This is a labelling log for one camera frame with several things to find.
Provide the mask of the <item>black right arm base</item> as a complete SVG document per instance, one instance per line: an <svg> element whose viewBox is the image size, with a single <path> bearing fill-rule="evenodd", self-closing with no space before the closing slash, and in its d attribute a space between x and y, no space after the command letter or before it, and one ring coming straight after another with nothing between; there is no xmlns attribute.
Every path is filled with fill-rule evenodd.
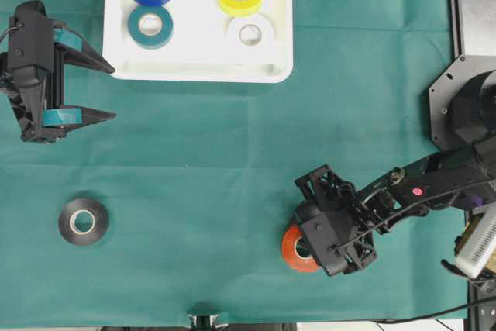
<svg viewBox="0 0 496 331"><path fill-rule="evenodd" d="M458 57L429 87L431 140L441 150L495 134L495 58Z"/></svg>

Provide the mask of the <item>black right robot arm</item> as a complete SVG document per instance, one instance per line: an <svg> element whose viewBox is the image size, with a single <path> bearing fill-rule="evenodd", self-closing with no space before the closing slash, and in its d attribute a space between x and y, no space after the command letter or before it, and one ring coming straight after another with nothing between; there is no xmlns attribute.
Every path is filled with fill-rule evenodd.
<svg viewBox="0 0 496 331"><path fill-rule="evenodd" d="M284 260L299 272L351 274L376 259L374 233L389 233L400 221L432 210L470 211L494 202L495 139L396 167L361 190L327 164L295 184L304 199L283 235Z"/></svg>

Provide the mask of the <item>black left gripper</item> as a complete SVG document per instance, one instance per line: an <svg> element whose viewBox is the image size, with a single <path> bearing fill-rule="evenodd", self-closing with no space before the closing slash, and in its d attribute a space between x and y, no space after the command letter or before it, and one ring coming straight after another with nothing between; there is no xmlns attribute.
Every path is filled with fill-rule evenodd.
<svg viewBox="0 0 496 331"><path fill-rule="evenodd" d="M115 68L78 33L54 29L55 46L63 51L65 64L113 74ZM66 137L61 126L89 126L116 117L115 113L80 106L64 106L64 64L55 53L54 71L21 67L9 71L9 56L1 53L1 93L6 95L27 143L54 143Z"/></svg>

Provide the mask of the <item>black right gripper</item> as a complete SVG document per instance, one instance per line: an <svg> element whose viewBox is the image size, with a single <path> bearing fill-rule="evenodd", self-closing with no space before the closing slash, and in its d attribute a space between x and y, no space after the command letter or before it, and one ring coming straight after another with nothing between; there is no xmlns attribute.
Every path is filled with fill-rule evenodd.
<svg viewBox="0 0 496 331"><path fill-rule="evenodd" d="M354 261L361 271L377 258L373 233L388 233L403 219L403 208L390 191L401 178L401 171L394 170L358 191L352 182L342 179L325 164L296 179L295 185L303 201L313 199L320 205L332 201L346 204L353 222L353 235L338 248L353 248Z"/></svg>

